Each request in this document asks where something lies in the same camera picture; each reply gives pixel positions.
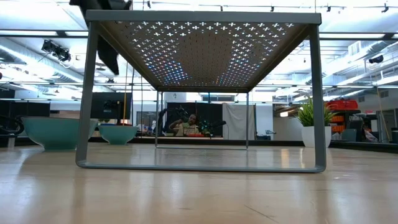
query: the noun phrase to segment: window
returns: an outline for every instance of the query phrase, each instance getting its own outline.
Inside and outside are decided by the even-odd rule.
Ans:
[[[145,126],[152,127],[152,122],[156,120],[156,113],[150,111],[142,112],[142,123]],[[137,111],[136,124],[141,124],[141,111]]]
[[[209,101],[209,96],[202,96],[202,101]],[[222,101],[222,102],[235,102],[235,96],[233,95],[210,95],[210,101]]]

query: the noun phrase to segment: fluorescent light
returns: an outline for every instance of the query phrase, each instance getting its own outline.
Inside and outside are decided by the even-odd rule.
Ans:
[[[373,88],[373,86],[337,86],[337,88]]]
[[[0,100],[21,100],[21,99],[12,99],[12,98],[0,98]]]
[[[33,99],[22,99],[26,101],[47,101],[47,99],[41,99],[41,98],[33,98]]]
[[[378,86],[378,88],[398,88],[398,85],[396,85],[396,86],[392,86],[392,85],[389,85],[389,86]]]
[[[54,83],[55,85],[83,85],[82,83]]]
[[[25,85],[49,85],[49,82],[13,82],[14,84],[25,84]]]
[[[287,117],[289,115],[289,112],[281,112],[281,114],[280,114],[280,117],[281,118],[285,118],[285,117]]]
[[[34,30],[0,30],[0,35],[48,35],[57,36],[55,31],[34,31]]]
[[[259,84],[256,87],[272,87],[272,88],[277,88],[277,87],[292,87],[293,85],[263,85]]]
[[[126,85],[129,85],[129,83],[94,83],[94,85],[126,86]]]
[[[372,39],[383,38],[385,34],[319,34],[319,38],[333,39]]]
[[[88,31],[66,31],[66,35],[69,36],[85,36],[88,37]]]

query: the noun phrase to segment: large bowl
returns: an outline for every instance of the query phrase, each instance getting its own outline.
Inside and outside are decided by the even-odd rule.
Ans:
[[[76,149],[79,119],[24,117],[27,136],[46,151]],[[93,135],[98,122],[90,120],[89,138]]]
[[[98,128],[101,137],[111,145],[127,144],[138,131],[138,128],[133,126],[100,125]]]

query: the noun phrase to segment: person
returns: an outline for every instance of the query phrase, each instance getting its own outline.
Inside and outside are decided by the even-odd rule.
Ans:
[[[176,120],[169,125],[169,128],[173,130],[176,135],[175,136],[188,136],[189,134],[200,134],[198,130],[197,116],[195,114],[191,114],[188,118],[188,122],[184,123],[182,119]]]

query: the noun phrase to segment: shelf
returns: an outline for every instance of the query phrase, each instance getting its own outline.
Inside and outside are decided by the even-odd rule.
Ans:
[[[86,20],[157,91],[247,93],[321,15],[89,10]]]

